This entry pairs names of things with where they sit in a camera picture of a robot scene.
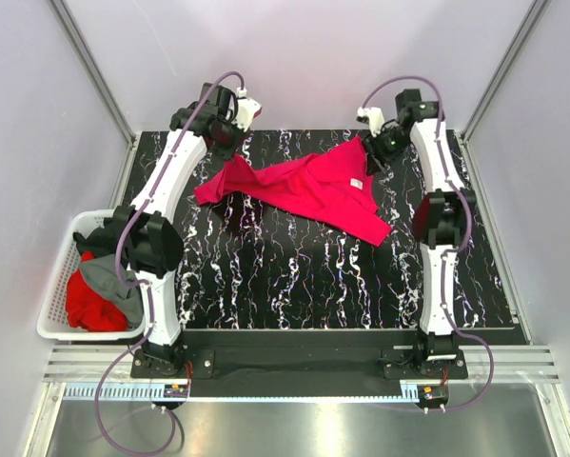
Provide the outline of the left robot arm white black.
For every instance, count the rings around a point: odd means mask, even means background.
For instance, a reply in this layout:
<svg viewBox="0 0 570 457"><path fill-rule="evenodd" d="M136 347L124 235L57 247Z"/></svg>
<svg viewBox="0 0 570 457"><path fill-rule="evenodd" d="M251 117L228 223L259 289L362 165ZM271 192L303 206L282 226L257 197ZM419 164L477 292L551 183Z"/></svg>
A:
<svg viewBox="0 0 570 457"><path fill-rule="evenodd" d="M143 337L130 349L135 376L175 377L190 367L175 304L175 272L184 254L175 212L199 162L208 152L232 157L260 110L244 86L204 84L199 100L172 115L164 150L144 187L112 214L110 226L119 237L116 275L124 287L139 291L143 305Z"/></svg>

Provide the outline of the pink t shirt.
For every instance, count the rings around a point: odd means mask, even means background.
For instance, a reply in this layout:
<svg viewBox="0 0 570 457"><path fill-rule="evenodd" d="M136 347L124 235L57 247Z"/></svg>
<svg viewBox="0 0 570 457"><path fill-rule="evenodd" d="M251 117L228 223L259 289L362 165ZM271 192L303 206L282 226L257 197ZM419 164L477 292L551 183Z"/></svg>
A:
<svg viewBox="0 0 570 457"><path fill-rule="evenodd" d="M377 247L391 227L377 215L372 185L362 140L356 136L325 153L311 153L264 169L254 169L236 155L194 194L203 205L241 192Z"/></svg>

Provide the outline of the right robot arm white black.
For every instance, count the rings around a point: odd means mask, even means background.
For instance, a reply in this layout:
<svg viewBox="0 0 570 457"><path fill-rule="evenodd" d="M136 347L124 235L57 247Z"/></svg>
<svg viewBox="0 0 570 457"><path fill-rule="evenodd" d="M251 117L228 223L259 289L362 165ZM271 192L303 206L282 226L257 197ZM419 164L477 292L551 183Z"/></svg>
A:
<svg viewBox="0 0 570 457"><path fill-rule="evenodd" d="M387 374L420 379L464 379L467 368L454 317L455 266L472 232L473 191L458 174L447 141L442 105L425 101L417 89L395 98L397 117L364 102L357 111L369 127L362 143L371 170L384 169L395 155L413 148L419 157L424 196L414 212L412 232L423 261L423 307L410 356Z"/></svg>

